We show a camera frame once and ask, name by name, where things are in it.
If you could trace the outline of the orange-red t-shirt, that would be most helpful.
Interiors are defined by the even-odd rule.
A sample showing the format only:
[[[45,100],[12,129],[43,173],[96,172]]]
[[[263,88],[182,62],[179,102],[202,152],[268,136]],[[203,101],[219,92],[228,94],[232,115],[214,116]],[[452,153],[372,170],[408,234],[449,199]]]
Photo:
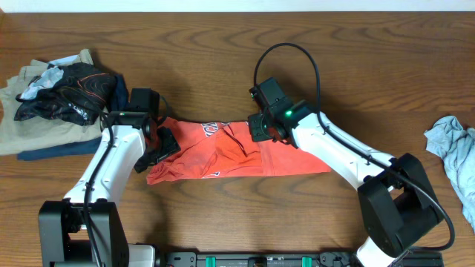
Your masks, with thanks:
[[[181,151],[149,171],[149,185],[181,179],[282,177],[331,168],[317,157],[280,142],[253,142],[247,122],[195,123],[168,118]]]

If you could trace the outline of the light blue-grey garment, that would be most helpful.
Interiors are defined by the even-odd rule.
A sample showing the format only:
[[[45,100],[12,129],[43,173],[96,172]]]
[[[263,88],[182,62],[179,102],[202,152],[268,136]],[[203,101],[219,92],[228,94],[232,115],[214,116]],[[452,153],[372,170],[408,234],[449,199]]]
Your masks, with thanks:
[[[462,214],[474,228],[474,128],[463,128],[455,116],[445,116],[424,135],[426,150],[443,161],[446,176],[462,203]]]

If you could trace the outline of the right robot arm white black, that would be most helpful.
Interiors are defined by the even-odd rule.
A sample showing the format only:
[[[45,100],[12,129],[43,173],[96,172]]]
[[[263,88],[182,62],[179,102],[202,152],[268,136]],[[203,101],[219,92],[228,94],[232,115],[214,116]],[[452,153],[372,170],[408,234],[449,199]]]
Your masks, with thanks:
[[[309,103],[297,104],[276,79],[250,89],[260,112],[249,117],[254,142],[291,145],[324,162],[358,193],[368,238],[347,257],[349,266],[442,266],[434,248],[415,243],[443,219],[422,163],[411,154],[396,158],[358,141]]]

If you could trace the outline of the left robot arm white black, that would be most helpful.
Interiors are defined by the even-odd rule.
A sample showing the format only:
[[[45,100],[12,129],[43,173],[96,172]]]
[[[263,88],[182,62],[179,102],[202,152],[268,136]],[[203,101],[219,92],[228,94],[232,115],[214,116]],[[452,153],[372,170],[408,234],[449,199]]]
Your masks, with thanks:
[[[117,203],[132,171],[141,173],[180,151],[159,115],[164,98],[135,88],[123,111],[101,113],[105,123],[99,147],[77,184],[60,201],[39,210],[44,266],[158,266],[153,245],[130,244]]]

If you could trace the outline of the navy blue folded garment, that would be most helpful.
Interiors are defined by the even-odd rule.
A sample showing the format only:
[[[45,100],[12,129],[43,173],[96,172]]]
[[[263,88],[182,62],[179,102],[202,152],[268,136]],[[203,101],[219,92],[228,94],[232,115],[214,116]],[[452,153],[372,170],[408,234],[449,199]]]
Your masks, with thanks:
[[[109,111],[121,111],[128,104],[128,90],[126,88],[125,80],[122,75],[116,75],[115,77],[117,84],[112,93],[110,102],[107,105]],[[99,137],[85,142],[72,142],[34,151],[22,151],[16,155],[16,158],[21,161],[36,161],[61,156],[94,154],[99,147],[100,142],[101,138]]]

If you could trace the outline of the black patterned folded garment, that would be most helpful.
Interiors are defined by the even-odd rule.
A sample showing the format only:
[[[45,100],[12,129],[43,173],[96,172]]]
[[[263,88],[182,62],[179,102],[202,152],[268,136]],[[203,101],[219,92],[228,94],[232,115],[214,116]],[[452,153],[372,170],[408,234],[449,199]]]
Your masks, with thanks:
[[[76,125],[93,125],[99,109],[111,100],[117,78],[88,63],[58,67],[62,77],[52,86],[37,91],[32,99],[17,95],[20,102],[14,119],[25,121],[34,117],[61,119]]]

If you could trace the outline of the beige folded garment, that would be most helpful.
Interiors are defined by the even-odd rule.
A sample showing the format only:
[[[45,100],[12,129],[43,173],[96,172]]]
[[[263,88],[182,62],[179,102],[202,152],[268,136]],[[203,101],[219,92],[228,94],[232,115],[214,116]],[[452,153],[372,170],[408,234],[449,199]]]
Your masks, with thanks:
[[[18,76],[7,81],[7,87],[1,89],[1,105],[4,117],[1,120],[1,155],[18,154],[64,145],[72,142],[84,142],[101,136],[99,118],[93,125],[80,126],[61,119],[43,119],[39,116],[25,121],[16,121],[14,115],[20,102],[17,95],[32,99],[40,89],[54,85],[62,74],[58,67],[75,63],[92,65],[88,49],[84,49],[73,59],[49,63],[33,60],[24,66]]]

